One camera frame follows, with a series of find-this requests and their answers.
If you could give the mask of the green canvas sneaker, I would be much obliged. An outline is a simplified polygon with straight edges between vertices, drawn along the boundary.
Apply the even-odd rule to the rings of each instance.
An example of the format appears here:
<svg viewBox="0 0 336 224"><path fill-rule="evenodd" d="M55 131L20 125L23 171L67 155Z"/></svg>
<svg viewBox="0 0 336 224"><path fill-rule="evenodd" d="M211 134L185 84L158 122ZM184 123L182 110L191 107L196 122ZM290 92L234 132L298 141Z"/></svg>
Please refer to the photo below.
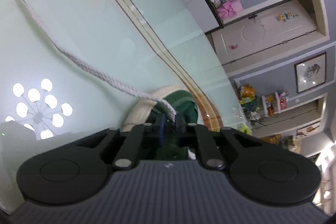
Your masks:
<svg viewBox="0 0 336 224"><path fill-rule="evenodd" d="M141 99L131 109L123 122L122 131L130 131L134 126L144 123L155 124L158 118L165 117L161 140L146 137L140 156L146 160L195 160L192 149L178 147L175 140L174 122L176 114L183 116L186 123L197 123L198 105L193 95L179 86L164 86L150 93L159 102Z"/></svg>

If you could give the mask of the white shoelace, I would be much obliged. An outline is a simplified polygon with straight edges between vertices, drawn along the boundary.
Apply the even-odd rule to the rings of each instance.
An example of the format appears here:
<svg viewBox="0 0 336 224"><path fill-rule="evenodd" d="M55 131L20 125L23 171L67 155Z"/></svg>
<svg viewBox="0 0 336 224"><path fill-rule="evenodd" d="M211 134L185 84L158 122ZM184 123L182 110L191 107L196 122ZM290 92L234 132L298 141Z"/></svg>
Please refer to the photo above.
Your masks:
<svg viewBox="0 0 336 224"><path fill-rule="evenodd" d="M43 34L45 36L47 36L50 43L56 48L56 50L60 54L67 57L70 61L72 61L76 66L78 66L80 69L84 70L86 73L89 73L93 77L96 77L96 78L104 81L109 86L111 86L111 87L113 87L113 88L115 88L115 89L117 89L117 90L119 90L123 93L126 93L126 94L128 94L130 96L133 96L133 97L136 97L136 98L142 98L142 99L145 99L145 100L151 100L151 101L160 103L161 105L165 106L165 108L167 110L167 116L169 117L169 119L173 122L175 121L175 116L177 115L177 112L175 111L173 106L171 106L171 104L169 104L169 102L167 102L167 100L164 100L162 98L158 98L156 96L153 96L149 93L145 93L145 92L142 92L140 90L137 90L136 88L134 88L134 87L132 87L128 84L125 84L125 83L123 83L123 82L121 82L117 79L114 79L113 77L111 77L109 75L106 75L105 73L102 73L100 70L96 69L95 67L93 67L92 65L87 63L86 61L82 60L80 57L76 56L71 51L62 47L55 40L55 38L52 36L50 30L45 25L45 23L41 20L41 18L36 13L36 11L33 9L33 7L29 4L29 1L28 0L20 0L20 1L21 1L22 5L25 7L29 17L41 29L41 32L43 32Z"/></svg>

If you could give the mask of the yellow white folded cloth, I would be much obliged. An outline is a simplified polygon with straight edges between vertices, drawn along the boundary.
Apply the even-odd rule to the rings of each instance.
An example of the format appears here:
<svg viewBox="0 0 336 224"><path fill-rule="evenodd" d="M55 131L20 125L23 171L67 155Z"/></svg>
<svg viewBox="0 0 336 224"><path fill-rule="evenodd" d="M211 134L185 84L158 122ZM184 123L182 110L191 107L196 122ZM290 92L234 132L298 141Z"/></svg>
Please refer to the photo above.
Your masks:
<svg viewBox="0 0 336 224"><path fill-rule="evenodd" d="M252 130L245 123L240 124L239 131L246 135L252 136Z"/></svg>

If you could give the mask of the cardboard boxes and bags pile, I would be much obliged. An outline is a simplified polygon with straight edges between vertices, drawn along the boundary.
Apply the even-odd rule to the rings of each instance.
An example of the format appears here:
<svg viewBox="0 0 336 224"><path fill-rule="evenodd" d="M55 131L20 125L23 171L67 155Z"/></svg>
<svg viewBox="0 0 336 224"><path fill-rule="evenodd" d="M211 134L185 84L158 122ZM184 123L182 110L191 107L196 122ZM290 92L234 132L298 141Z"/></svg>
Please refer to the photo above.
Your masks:
<svg viewBox="0 0 336 224"><path fill-rule="evenodd" d="M260 119L259 98L249 84L238 87L238 100L251 121Z"/></svg>

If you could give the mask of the framed ink painting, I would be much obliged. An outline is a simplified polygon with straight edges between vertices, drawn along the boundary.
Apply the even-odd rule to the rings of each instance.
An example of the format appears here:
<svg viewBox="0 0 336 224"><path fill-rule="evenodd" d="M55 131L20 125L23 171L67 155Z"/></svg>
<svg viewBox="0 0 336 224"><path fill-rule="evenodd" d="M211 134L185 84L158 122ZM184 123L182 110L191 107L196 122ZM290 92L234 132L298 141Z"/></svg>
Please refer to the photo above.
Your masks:
<svg viewBox="0 0 336 224"><path fill-rule="evenodd" d="M326 52L296 63L297 93L311 90L326 82Z"/></svg>

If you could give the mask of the white interior door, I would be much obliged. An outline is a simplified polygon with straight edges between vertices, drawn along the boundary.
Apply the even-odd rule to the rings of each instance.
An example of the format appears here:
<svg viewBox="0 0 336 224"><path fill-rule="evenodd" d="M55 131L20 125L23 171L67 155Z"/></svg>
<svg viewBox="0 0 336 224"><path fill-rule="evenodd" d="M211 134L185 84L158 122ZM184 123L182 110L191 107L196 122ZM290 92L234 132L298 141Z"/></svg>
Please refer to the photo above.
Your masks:
<svg viewBox="0 0 336 224"><path fill-rule="evenodd" d="M274 6L225 26L213 34L222 64L275 47L317 30L298 0Z"/></svg>

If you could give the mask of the white wall shelf with items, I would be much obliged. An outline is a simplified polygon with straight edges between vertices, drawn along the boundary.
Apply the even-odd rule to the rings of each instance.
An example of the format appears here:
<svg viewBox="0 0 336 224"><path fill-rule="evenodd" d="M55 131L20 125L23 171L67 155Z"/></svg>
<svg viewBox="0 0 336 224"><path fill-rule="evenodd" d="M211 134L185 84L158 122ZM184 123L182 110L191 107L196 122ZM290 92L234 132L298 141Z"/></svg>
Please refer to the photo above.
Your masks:
<svg viewBox="0 0 336 224"><path fill-rule="evenodd" d="M264 110L264 117L271 117L275 114L280 114L282 110L286 109L287 102L289 100L288 92L281 93L274 92L267 96L262 96L262 107Z"/></svg>

